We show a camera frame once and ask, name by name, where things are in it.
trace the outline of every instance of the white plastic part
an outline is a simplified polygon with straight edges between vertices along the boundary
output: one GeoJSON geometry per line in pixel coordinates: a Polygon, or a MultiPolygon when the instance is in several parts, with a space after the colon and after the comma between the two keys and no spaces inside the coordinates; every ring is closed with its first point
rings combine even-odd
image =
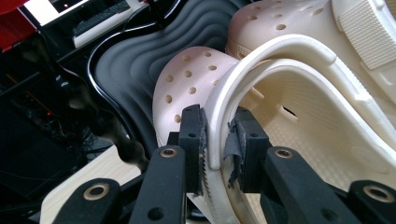
{"type": "Polygon", "coordinates": [[[288,34],[311,36],[331,49],[396,127],[396,23],[383,0],[250,4],[233,16],[227,53],[241,59],[267,41],[288,34]]]}
{"type": "Polygon", "coordinates": [[[384,131],[380,124],[385,116],[330,49],[307,36],[285,35],[260,46],[235,65],[229,56],[219,52],[211,53],[216,57],[207,60],[207,51],[187,49],[169,62],[154,93],[153,116],[159,142],[163,144],[170,131],[177,131],[171,129],[178,124],[170,124],[175,122],[175,112],[180,113],[188,105],[204,105],[208,138],[205,194],[191,198],[199,208],[210,212],[213,222],[264,222],[257,197],[250,195],[248,200],[238,187],[227,187],[233,169],[232,159],[223,159],[227,124],[239,105],[252,111],[274,146],[298,150],[328,183],[347,189],[354,180],[373,179],[396,187],[396,152],[389,145],[395,141],[391,135],[380,136],[377,132],[384,131]],[[190,57],[188,66],[181,66],[183,55],[195,55],[190,57]],[[217,62],[227,63],[222,69],[216,65],[218,69],[208,74],[207,67],[217,62]],[[220,74],[226,67],[230,70],[220,74]],[[192,69],[194,74],[204,74],[189,77],[193,79],[189,83],[195,83],[199,90],[193,99],[187,91],[177,91],[183,81],[164,82],[169,72],[173,80],[185,80],[184,72],[192,69]],[[212,75],[219,79],[216,86],[208,85],[212,75]],[[156,106],[169,91],[174,92],[172,102],[156,106]]]}

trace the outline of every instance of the ventilation hole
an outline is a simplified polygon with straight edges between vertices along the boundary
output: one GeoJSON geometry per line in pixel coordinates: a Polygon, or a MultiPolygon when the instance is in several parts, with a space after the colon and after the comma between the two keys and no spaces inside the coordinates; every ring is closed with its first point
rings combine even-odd
{"type": "Polygon", "coordinates": [[[320,12],[322,12],[322,11],[323,11],[323,8],[319,8],[319,9],[315,10],[315,11],[312,13],[312,15],[316,16],[316,15],[320,14],[320,12]]]}
{"type": "Polygon", "coordinates": [[[163,218],[163,210],[161,207],[154,207],[148,211],[148,218],[150,220],[160,220],[163,218]]]}
{"type": "Polygon", "coordinates": [[[184,72],[184,76],[185,77],[191,77],[192,76],[192,72],[187,70],[187,71],[184,72]]]}
{"type": "Polygon", "coordinates": [[[196,91],[197,91],[197,89],[195,89],[194,87],[191,87],[189,89],[189,94],[195,94],[196,91]]]}
{"type": "Polygon", "coordinates": [[[276,27],[276,29],[277,29],[277,30],[284,30],[284,29],[286,29],[286,25],[285,25],[285,24],[279,24],[279,25],[276,27]]]}
{"type": "Polygon", "coordinates": [[[340,221],[339,216],[337,216],[337,214],[333,210],[323,208],[320,210],[320,213],[323,215],[324,218],[326,218],[330,222],[340,221]]]}
{"type": "Polygon", "coordinates": [[[101,193],[103,193],[105,191],[104,188],[102,188],[101,186],[98,186],[96,188],[91,189],[90,194],[91,195],[99,195],[101,193]]]}
{"type": "Polygon", "coordinates": [[[180,115],[175,115],[175,116],[174,116],[174,121],[175,121],[176,123],[180,123],[180,121],[181,121],[180,115]]]}
{"type": "Polygon", "coordinates": [[[242,52],[238,52],[238,57],[239,57],[240,59],[243,59],[243,58],[246,57],[246,55],[245,55],[244,53],[242,53],[242,52]]]}
{"type": "Polygon", "coordinates": [[[218,69],[215,65],[210,65],[207,67],[210,71],[215,71],[216,69],[218,69]]]}
{"type": "Polygon", "coordinates": [[[282,108],[283,108],[285,111],[288,111],[291,115],[293,115],[294,117],[297,118],[297,115],[294,114],[291,110],[287,109],[285,106],[282,106],[282,108]]]}
{"type": "Polygon", "coordinates": [[[165,102],[168,103],[168,104],[172,103],[172,96],[171,95],[166,95],[165,96],[165,102]]]}
{"type": "Polygon", "coordinates": [[[312,7],[305,7],[303,9],[301,9],[301,11],[308,10],[309,8],[312,8],[312,7]]]}
{"type": "Polygon", "coordinates": [[[190,56],[187,56],[187,55],[183,56],[183,61],[184,62],[189,62],[190,60],[191,60],[190,56]]]}

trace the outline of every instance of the screw hole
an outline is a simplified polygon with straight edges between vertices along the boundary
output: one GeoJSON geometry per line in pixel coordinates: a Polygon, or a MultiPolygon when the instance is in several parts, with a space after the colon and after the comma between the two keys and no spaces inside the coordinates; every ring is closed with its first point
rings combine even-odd
{"type": "Polygon", "coordinates": [[[172,148],[166,148],[166,149],[163,149],[160,154],[162,157],[171,158],[171,157],[176,156],[177,151],[172,148]]]}
{"type": "Polygon", "coordinates": [[[277,149],[275,151],[275,154],[278,157],[285,158],[285,159],[289,159],[289,158],[293,157],[293,154],[290,151],[286,150],[286,149],[277,149]]]}
{"type": "Polygon", "coordinates": [[[103,191],[105,191],[105,189],[98,186],[98,187],[91,189],[90,194],[91,195],[99,195],[99,194],[103,193],[103,191]]]}
{"type": "Polygon", "coordinates": [[[363,191],[372,199],[380,201],[382,203],[394,203],[394,196],[389,193],[386,189],[380,187],[369,185],[363,188],[363,191]]]}
{"type": "Polygon", "coordinates": [[[88,201],[95,201],[105,197],[108,191],[109,185],[107,183],[97,183],[86,189],[83,196],[88,201]]]}
{"type": "Polygon", "coordinates": [[[163,210],[160,207],[151,208],[148,211],[148,218],[153,221],[162,219],[163,210]]]}

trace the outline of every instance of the black machine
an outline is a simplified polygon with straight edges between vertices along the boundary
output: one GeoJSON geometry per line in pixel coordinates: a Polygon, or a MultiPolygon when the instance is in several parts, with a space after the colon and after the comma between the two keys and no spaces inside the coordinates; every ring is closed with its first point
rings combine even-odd
{"type": "MultiPolygon", "coordinates": [[[[184,223],[186,192],[202,194],[200,156],[205,147],[205,113],[198,105],[183,110],[179,133],[157,148],[147,171],[119,186],[111,179],[81,185],[54,223],[184,223]]],[[[234,131],[247,150],[234,156],[230,187],[238,181],[245,193],[260,193],[270,224],[394,223],[396,190],[362,180],[344,192],[323,182],[301,155],[272,147],[251,113],[238,109],[234,131]]]]}

